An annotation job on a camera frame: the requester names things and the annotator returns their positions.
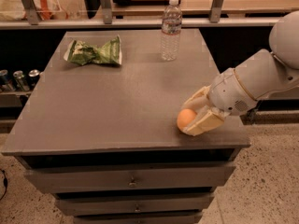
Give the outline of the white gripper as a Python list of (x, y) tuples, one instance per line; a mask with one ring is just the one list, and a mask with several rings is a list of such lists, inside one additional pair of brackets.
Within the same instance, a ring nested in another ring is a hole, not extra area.
[(202, 87), (182, 105), (182, 109), (202, 108), (196, 112), (197, 116), (183, 132), (196, 136), (214, 130), (224, 123), (225, 112), (232, 116), (241, 116), (256, 105), (257, 101), (244, 89), (235, 69), (228, 68), (214, 78), (210, 88)]

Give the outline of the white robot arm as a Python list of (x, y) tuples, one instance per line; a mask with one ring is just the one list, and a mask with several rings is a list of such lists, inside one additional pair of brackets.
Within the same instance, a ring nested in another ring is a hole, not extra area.
[(177, 126), (196, 136), (220, 127), (225, 119), (246, 114), (273, 93), (299, 84), (299, 12), (281, 18), (261, 49), (235, 68), (217, 75), (193, 94), (178, 113)]

